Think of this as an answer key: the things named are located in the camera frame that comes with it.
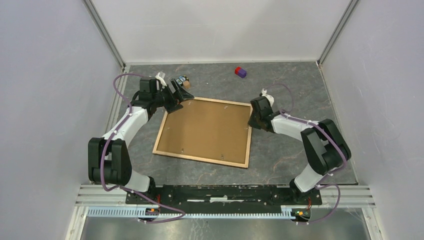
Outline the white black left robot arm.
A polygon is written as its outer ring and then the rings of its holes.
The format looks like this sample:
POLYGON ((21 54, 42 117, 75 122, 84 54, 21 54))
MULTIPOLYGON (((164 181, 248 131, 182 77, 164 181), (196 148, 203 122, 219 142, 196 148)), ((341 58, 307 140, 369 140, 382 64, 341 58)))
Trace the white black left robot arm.
POLYGON ((88 178, 91 182, 101 184, 106 191, 110 191, 107 187, 110 184, 112 189, 120 187, 138 192, 137 196, 145 204, 156 200, 153 178, 132 169, 128 147, 158 108, 170 114, 182 109, 183 102, 195 98, 174 79, 171 86, 159 72, 156 76, 140 76, 139 89, 132 99, 118 93, 127 104, 126 112, 102 137, 93 137, 88 142, 88 178))

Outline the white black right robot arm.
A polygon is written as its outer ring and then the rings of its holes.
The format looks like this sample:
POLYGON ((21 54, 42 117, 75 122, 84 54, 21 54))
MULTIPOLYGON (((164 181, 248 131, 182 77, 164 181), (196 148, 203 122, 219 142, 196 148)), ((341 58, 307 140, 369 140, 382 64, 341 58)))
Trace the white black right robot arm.
POLYGON ((252 113, 248 125, 294 138, 303 144, 307 165, 290 182, 288 191, 293 203, 302 204, 309 198, 309 191, 325 177, 347 166, 352 153, 331 119, 312 121, 293 117, 283 111, 273 111, 270 99, 262 94, 250 101, 252 113))

